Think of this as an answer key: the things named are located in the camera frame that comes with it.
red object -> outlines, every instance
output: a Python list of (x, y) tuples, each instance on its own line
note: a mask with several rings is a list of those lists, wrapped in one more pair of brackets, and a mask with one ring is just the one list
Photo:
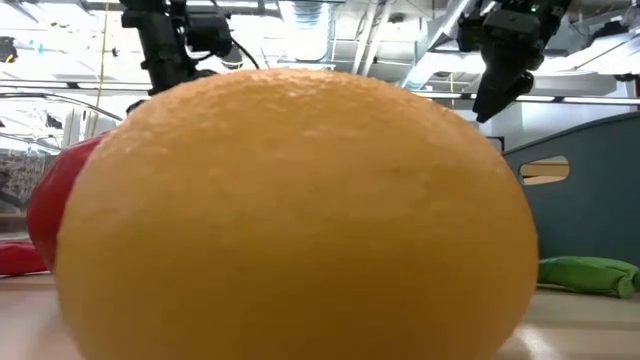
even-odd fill
[(47, 267), (33, 244), (0, 243), (0, 275), (16, 276), (46, 270)]
[(55, 266), (58, 230), (67, 198), (89, 155), (106, 133), (65, 149), (36, 185), (27, 209), (27, 229), (36, 250), (51, 270)]

green object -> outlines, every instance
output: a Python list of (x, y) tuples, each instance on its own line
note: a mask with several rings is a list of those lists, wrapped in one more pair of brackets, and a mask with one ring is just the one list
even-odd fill
[(540, 260), (538, 284), (558, 285), (577, 293), (633, 297), (640, 268), (624, 261), (561, 256)]

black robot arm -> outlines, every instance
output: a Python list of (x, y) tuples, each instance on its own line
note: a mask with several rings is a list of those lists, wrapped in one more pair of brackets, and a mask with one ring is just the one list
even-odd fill
[(481, 14), (476, 0), (471, 14), (458, 20), (458, 45), (480, 51), (486, 64), (473, 111), (486, 122), (533, 88), (542, 51), (558, 31), (571, 0), (499, 0), (497, 10)]
[(136, 28), (144, 52), (141, 66), (149, 72), (149, 95), (168, 90), (180, 83), (214, 74), (198, 71), (198, 59), (192, 59), (186, 46), (193, 51), (208, 51), (225, 56), (232, 47), (229, 14), (212, 4), (211, 10), (194, 12), (186, 0), (120, 0), (125, 11), (122, 27)]

ceiling light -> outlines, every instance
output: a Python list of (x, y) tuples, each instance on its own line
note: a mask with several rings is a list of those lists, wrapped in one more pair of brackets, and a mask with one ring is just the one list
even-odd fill
[(594, 104), (594, 105), (640, 105), (637, 98), (606, 98), (606, 97), (577, 97), (567, 96), (562, 102), (572, 104)]
[(539, 96), (539, 95), (520, 95), (516, 100), (530, 102), (549, 102), (553, 101), (555, 96)]
[(0, 80), (0, 87), (13, 87), (13, 88), (67, 88), (67, 84), (59, 81), (13, 81), (13, 80)]
[(429, 99), (460, 99), (462, 97), (462, 94), (438, 93), (438, 92), (427, 92), (427, 91), (414, 92), (414, 94), (420, 97), (426, 97)]
[(81, 89), (98, 90), (102, 87), (103, 90), (144, 90), (151, 89), (151, 84), (128, 84), (128, 83), (78, 83), (78, 87)]

table surface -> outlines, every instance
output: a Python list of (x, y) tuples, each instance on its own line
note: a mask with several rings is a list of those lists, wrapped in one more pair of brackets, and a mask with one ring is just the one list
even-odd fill
[[(0, 359), (81, 360), (58, 314), (51, 276), (0, 279)], [(638, 360), (640, 296), (540, 290), (496, 360)]]

